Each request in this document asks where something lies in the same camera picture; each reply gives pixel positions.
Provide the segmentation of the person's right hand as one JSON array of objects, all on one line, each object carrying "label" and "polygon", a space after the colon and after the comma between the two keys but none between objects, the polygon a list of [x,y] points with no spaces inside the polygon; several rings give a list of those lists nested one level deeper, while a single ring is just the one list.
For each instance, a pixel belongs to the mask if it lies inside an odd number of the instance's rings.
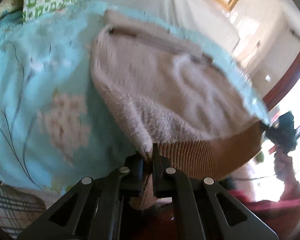
[{"label": "person's right hand", "polygon": [[284,183],[280,200],[299,199],[300,183],[295,178],[292,157],[285,154],[280,146],[276,146],[274,158],[276,177]]}]

